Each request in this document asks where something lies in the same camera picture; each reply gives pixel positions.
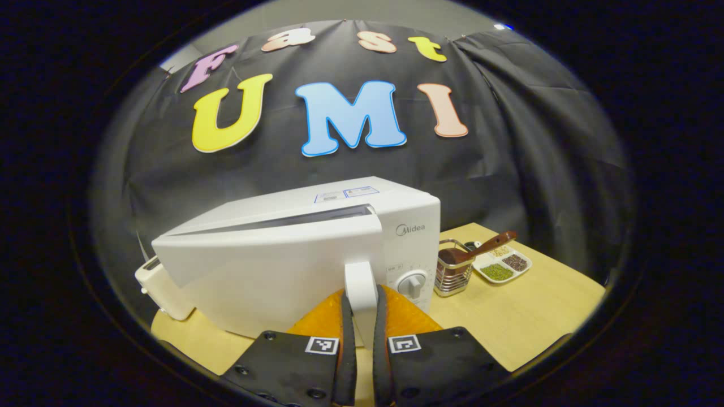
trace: label sticker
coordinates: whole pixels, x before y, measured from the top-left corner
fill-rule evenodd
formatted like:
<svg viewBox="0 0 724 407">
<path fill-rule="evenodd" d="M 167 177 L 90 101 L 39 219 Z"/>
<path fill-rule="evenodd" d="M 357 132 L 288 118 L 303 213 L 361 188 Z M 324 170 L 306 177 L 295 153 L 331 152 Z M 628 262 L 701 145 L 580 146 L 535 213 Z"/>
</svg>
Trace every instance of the label sticker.
<svg viewBox="0 0 724 407">
<path fill-rule="evenodd" d="M 326 193 L 320 193 L 314 198 L 314 203 L 318 204 L 320 202 L 328 202 L 328 201 L 336 201 L 337 199 L 344 199 L 347 198 L 344 192 L 341 190 L 336 190 L 335 192 L 326 192 Z"/>
<path fill-rule="evenodd" d="M 340 339 L 336 337 L 313 336 L 309 338 L 309 343 L 304 351 L 306 353 L 319 353 L 320 355 L 336 355 L 339 344 Z"/>
<path fill-rule="evenodd" d="M 345 189 L 345 196 L 352 198 L 353 196 L 369 195 L 371 193 L 378 193 L 379 191 L 372 187 L 352 188 Z"/>
<path fill-rule="evenodd" d="M 387 338 L 390 342 L 391 353 L 414 352 L 422 349 L 417 335 L 391 336 Z"/>
</svg>

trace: midea logo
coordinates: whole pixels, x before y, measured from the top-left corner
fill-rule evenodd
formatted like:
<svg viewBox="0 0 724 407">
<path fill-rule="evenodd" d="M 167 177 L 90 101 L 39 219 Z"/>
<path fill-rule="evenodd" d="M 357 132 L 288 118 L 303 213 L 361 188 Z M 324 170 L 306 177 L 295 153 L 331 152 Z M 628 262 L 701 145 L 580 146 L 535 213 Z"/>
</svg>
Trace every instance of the midea logo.
<svg viewBox="0 0 724 407">
<path fill-rule="evenodd" d="M 404 223 L 397 226 L 395 233 L 397 236 L 404 236 L 408 233 L 417 232 L 418 230 L 425 230 L 425 225 L 422 226 L 407 226 Z"/>
</svg>

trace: blue letter m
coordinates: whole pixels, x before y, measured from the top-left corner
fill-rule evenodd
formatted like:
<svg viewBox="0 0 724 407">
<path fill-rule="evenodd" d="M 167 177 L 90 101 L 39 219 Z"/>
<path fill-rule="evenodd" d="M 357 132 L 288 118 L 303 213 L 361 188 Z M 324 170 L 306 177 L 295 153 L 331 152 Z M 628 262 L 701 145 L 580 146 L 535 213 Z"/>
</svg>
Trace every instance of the blue letter m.
<svg viewBox="0 0 724 407">
<path fill-rule="evenodd" d="M 362 129 L 369 119 L 365 143 L 370 147 L 401 146 L 407 141 L 400 131 L 392 105 L 395 86 L 381 80 L 365 82 L 355 103 L 347 99 L 331 83 L 309 83 L 297 88 L 297 96 L 307 104 L 309 140 L 302 146 L 307 157 L 334 153 L 340 144 L 329 136 L 329 121 L 345 144 L 356 148 Z"/>
</svg>

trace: utensil holder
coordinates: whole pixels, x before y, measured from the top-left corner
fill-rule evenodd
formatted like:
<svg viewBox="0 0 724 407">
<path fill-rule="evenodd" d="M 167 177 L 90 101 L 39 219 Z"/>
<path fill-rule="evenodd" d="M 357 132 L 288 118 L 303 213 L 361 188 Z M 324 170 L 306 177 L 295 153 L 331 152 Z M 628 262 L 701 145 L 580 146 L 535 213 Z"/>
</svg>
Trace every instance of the utensil holder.
<svg viewBox="0 0 724 407">
<path fill-rule="evenodd" d="M 455 239 L 441 240 L 440 244 L 453 243 L 453 247 L 459 248 L 466 253 L 468 248 Z M 470 276 L 473 272 L 473 257 L 470 260 L 457 264 L 445 263 L 440 257 L 437 258 L 437 272 L 435 274 L 435 293 L 441 297 L 449 297 L 464 291 L 468 287 Z"/>
</svg>

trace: white plate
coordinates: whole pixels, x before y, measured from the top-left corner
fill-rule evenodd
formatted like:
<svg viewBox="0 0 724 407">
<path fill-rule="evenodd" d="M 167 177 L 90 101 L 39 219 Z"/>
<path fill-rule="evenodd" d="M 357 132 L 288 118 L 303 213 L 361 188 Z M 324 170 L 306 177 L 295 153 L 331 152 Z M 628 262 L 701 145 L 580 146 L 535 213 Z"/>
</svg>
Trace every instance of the white plate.
<svg viewBox="0 0 724 407">
<path fill-rule="evenodd" d="M 490 282 L 493 283 L 493 284 L 502 284 L 502 283 L 504 283 L 504 282 L 511 281 L 512 279 L 514 279 L 514 278 L 516 278 L 517 276 L 523 274 L 524 272 L 527 272 L 528 269 L 530 269 L 531 266 L 533 265 L 533 262 L 531 261 L 531 259 L 529 259 L 528 257 L 526 257 L 526 256 L 525 256 L 524 254 L 522 254 L 521 252 L 517 251 L 516 249 L 514 249 L 514 248 L 512 248 L 512 247 L 510 247 L 510 246 L 503 246 L 503 247 L 507 248 L 509 253 L 504 254 L 504 255 L 502 255 L 501 257 L 496 257 L 496 256 L 493 256 L 493 253 L 489 251 L 488 253 L 483 253 L 483 254 L 481 254 L 480 256 L 478 256 L 478 257 L 475 259 L 475 261 L 473 261 L 473 268 L 475 269 L 475 271 L 476 271 L 478 274 L 480 274 L 484 279 L 490 281 Z M 510 256 L 512 256 L 513 254 L 515 254 L 516 256 L 518 256 L 518 257 L 520 257 L 521 259 L 525 260 L 526 263 L 528 263 L 528 266 L 527 266 L 525 269 L 523 269 L 523 271 L 517 272 L 517 271 L 514 270 L 512 267 L 510 267 L 510 266 L 508 266 L 507 264 L 503 263 L 503 261 L 502 261 L 503 259 L 506 259 L 507 257 L 510 257 Z M 505 267 L 506 269 L 512 271 L 512 272 L 513 272 L 513 275 L 510 276 L 509 278 L 506 278 L 505 280 L 500 280 L 500 281 L 498 281 L 498 280 L 493 280 L 492 278 L 486 276 L 485 273 L 483 273 L 483 272 L 480 271 L 481 269 L 484 269 L 485 267 L 488 267 L 488 266 L 490 266 L 490 265 L 492 265 L 492 264 L 499 264 L 500 266 Z"/>
</svg>

